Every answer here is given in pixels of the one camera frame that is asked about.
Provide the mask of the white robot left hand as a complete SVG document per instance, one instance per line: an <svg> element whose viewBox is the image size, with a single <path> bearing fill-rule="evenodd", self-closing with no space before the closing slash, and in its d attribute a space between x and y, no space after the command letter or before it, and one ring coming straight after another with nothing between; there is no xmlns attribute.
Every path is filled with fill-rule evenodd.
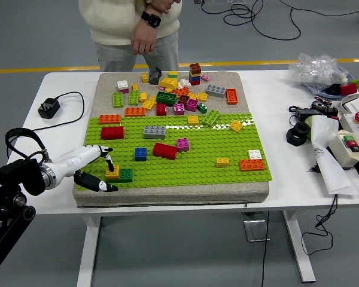
<svg viewBox="0 0 359 287"><path fill-rule="evenodd" d="M107 184L103 180L80 170L99 157L103 157L108 163L109 170L113 172L114 166L109 155L111 151L113 149L108 146L86 145L61 155L54 162L43 167L49 180L49 183L47 183L46 179L44 180L46 189L55 188L62 182L63 178L73 176L77 185L88 190L96 192L118 191L117 186Z"/></svg>

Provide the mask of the person's right hand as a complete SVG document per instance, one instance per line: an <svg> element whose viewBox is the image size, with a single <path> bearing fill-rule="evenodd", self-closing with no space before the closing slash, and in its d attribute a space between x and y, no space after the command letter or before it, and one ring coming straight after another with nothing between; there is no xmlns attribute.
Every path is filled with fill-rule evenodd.
<svg viewBox="0 0 359 287"><path fill-rule="evenodd" d="M161 16L167 14L174 3L180 4L181 0L152 0L146 4L145 11L148 14Z"/></svg>

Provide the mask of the person's left hand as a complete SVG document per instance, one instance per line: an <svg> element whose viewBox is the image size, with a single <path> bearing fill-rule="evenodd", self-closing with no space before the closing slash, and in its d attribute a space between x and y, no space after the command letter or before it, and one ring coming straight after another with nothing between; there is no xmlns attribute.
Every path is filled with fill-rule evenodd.
<svg viewBox="0 0 359 287"><path fill-rule="evenodd" d="M147 54L154 50L157 40L157 28L140 20L133 30L131 47L134 55Z"/></svg>

